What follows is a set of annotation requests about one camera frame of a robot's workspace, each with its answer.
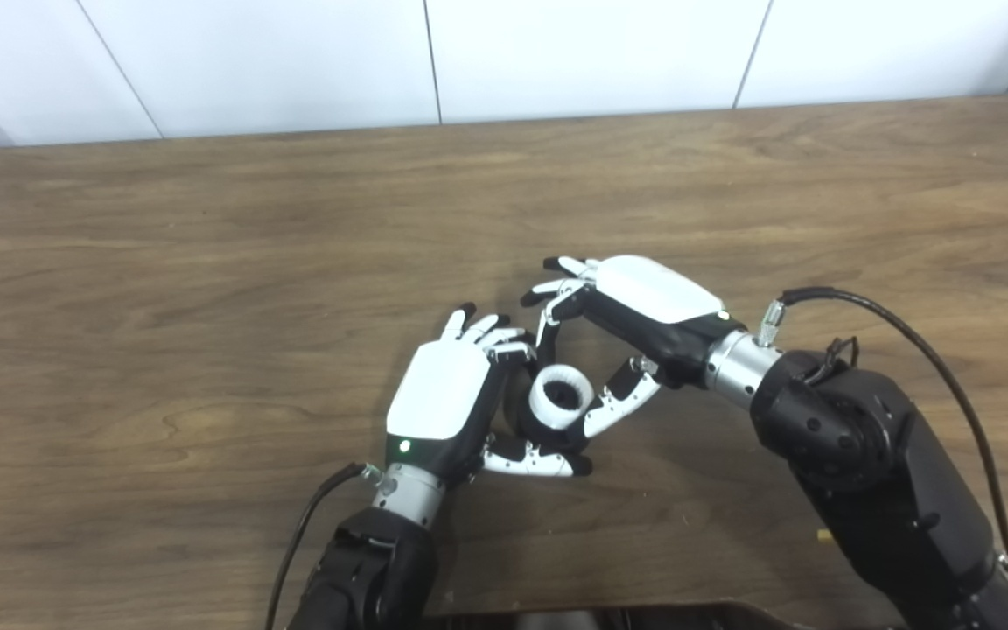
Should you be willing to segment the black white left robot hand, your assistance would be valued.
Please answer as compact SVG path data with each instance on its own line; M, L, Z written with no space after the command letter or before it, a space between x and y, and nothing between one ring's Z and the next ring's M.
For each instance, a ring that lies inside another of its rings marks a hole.
M461 304L437 338L416 348L387 412L385 469L413 469L455 487L480 472L544 478L589 476L585 456L492 425L508 384L535 363L533 338L505 314L476 318Z

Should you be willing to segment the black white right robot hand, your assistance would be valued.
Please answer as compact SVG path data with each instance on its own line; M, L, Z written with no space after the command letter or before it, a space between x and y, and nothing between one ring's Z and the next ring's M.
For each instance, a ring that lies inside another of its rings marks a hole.
M517 412L517 426L525 438L553 450L582 451L663 387L703 388L712 352L746 331L723 300L645 256L552 256L543 266L563 276L521 296L521 306L539 307L540 318L535 381ZM600 389L557 361L557 335L568 320L579 318L635 351Z

